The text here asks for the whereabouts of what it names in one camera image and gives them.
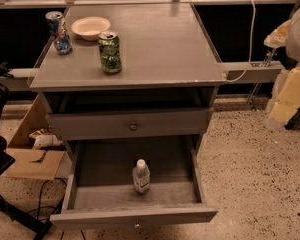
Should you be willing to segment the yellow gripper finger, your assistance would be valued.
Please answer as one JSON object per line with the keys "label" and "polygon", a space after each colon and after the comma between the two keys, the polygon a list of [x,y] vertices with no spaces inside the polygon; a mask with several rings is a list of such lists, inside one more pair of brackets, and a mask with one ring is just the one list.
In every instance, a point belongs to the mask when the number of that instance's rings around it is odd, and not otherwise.
{"label": "yellow gripper finger", "polygon": [[291,21],[287,20],[278,26],[269,34],[265,40],[264,45],[270,48],[279,48],[286,45],[287,32]]}
{"label": "yellow gripper finger", "polygon": [[283,69],[278,75],[272,98],[267,104],[265,125],[279,129],[287,125],[300,109],[300,64],[288,71]]}

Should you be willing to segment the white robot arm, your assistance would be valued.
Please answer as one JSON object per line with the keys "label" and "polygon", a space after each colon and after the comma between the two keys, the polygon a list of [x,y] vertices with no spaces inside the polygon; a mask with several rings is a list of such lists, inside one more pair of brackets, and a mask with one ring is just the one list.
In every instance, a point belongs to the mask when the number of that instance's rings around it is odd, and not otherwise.
{"label": "white robot arm", "polygon": [[271,48],[284,47],[297,62],[292,70],[282,70],[276,79],[274,94],[267,105],[266,125],[278,129],[286,125],[300,109],[300,8],[290,20],[279,25],[264,40]]}

